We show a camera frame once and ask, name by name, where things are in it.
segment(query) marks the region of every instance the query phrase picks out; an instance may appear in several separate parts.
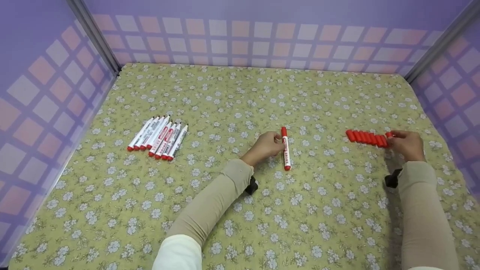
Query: black object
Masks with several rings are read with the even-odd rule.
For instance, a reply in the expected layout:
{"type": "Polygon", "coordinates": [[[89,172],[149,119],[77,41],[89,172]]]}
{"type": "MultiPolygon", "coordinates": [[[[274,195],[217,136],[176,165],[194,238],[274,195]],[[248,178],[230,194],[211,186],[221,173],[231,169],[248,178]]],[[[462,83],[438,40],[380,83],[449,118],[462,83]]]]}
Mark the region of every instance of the black object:
{"type": "Polygon", "coordinates": [[[385,176],[385,185],[391,188],[396,188],[398,186],[398,175],[402,169],[396,169],[393,171],[393,174],[385,176]]]}
{"type": "Polygon", "coordinates": [[[248,193],[248,195],[252,195],[256,190],[258,189],[258,185],[255,182],[255,177],[250,178],[250,185],[245,188],[245,192],[248,193]]]}

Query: checkered wall pattern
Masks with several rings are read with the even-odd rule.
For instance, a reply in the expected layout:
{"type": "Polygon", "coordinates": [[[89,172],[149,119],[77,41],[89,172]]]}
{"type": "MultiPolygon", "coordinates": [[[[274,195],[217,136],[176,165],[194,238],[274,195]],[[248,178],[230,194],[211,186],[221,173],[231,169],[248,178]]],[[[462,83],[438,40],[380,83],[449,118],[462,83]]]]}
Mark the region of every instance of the checkered wall pattern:
{"type": "Polygon", "coordinates": [[[477,199],[480,199],[479,49],[460,37],[412,84],[477,199]]]}
{"type": "Polygon", "coordinates": [[[0,94],[0,262],[55,184],[113,79],[75,21],[0,94]]]}
{"type": "Polygon", "coordinates": [[[95,14],[120,63],[164,62],[405,75],[441,31],[95,14]]]}

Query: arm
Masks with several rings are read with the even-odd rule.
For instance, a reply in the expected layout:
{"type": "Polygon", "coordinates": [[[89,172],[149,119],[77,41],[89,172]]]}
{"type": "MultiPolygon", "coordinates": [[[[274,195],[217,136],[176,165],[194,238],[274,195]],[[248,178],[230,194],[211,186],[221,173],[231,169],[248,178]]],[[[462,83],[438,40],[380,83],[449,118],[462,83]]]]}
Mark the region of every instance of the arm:
{"type": "Polygon", "coordinates": [[[405,157],[398,177],[403,209],[402,269],[437,267],[457,270],[450,226],[437,194],[435,171],[426,162],[418,133],[393,131],[393,149],[405,157]]]}
{"type": "Polygon", "coordinates": [[[275,132],[262,134],[240,159],[231,160],[180,213],[162,242],[153,270],[200,270],[202,246],[215,224],[250,183],[253,167],[285,149],[275,132]]]}

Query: white sleeve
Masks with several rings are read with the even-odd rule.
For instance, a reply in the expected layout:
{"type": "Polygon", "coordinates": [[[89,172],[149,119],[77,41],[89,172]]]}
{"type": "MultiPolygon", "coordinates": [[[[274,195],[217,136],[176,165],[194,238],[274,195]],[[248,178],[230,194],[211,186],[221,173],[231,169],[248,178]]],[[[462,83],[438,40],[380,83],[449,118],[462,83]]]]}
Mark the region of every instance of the white sleeve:
{"type": "Polygon", "coordinates": [[[202,248],[188,235],[167,237],[160,245],[152,270],[202,270],[202,248]]]}

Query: floral tablecloth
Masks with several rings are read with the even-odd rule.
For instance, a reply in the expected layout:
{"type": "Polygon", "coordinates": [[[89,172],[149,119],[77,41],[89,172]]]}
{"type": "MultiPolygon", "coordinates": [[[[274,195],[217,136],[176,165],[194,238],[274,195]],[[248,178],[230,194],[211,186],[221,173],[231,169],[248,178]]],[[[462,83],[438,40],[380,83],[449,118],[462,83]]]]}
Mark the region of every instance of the floral tablecloth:
{"type": "Polygon", "coordinates": [[[256,168],[259,190],[214,228],[204,269],[398,269],[402,211],[383,185],[394,156],[349,142],[349,128],[421,133],[461,266],[479,269],[478,205],[401,76],[161,64],[123,67],[11,269],[150,269],[166,230],[227,160],[283,125],[292,170],[280,155],[256,168]],[[189,125],[177,157],[127,152],[143,121],[163,114],[189,125]]]}

